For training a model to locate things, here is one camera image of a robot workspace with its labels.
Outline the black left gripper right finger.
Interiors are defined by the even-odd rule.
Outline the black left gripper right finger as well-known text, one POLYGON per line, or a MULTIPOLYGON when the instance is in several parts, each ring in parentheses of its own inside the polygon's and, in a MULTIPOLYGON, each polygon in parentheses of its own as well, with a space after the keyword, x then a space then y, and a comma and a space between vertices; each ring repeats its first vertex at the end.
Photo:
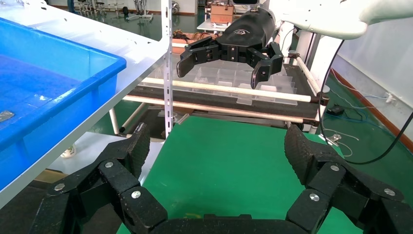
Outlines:
POLYGON ((308 232, 318 231, 332 207, 365 234, 413 232, 413 210, 402 192, 350 166, 331 146, 309 140, 292 125, 285 134, 284 151, 306 192, 319 198, 320 204, 312 205, 299 198, 287 213, 299 224, 304 216, 298 208, 306 204, 308 213, 315 215, 305 227, 308 232))

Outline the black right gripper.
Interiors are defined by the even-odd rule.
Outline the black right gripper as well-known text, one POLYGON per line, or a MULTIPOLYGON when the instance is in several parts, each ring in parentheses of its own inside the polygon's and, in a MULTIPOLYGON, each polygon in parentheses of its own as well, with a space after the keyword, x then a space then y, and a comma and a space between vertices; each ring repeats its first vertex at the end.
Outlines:
POLYGON ((188 74, 195 65, 215 60, 247 63, 253 68, 250 86, 282 70, 283 54, 276 42, 268 42, 275 32, 275 19, 266 9, 249 10, 235 20, 217 42, 206 37, 185 46, 176 65, 179 78, 188 74))

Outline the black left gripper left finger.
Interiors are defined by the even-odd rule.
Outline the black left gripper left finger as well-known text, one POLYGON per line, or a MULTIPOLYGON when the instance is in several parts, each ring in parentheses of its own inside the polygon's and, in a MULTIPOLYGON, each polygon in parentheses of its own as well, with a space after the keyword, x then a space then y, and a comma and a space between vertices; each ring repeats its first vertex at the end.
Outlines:
POLYGON ((100 208, 111 205, 132 234, 151 234, 166 209, 139 182, 150 151, 140 123, 126 139, 109 143, 90 165, 52 184, 33 221, 32 234, 79 234, 100 208))

